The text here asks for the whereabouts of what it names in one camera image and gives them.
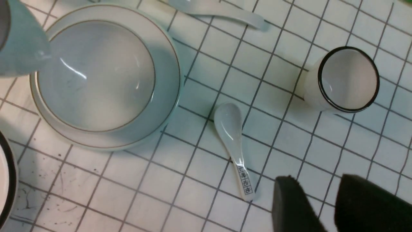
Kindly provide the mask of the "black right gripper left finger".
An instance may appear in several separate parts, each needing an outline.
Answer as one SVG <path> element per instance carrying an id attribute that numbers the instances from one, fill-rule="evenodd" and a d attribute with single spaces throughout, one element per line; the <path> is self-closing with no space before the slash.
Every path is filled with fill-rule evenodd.
<path id="1" fill-rule="evenodd" d="M 272 221 L 274 232 L 326 232 L 303 188 L 290 175 L 275 179 Z"/>

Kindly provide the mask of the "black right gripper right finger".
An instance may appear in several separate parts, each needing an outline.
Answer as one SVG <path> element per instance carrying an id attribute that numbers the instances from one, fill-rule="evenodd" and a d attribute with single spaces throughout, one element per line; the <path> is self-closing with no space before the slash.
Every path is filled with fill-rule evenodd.
<path id="1" fill-rule="evenodd" d="M 359 175 L 344 174 L 334 223 L 339 232 L 410 232 L 412 206 Z"/>

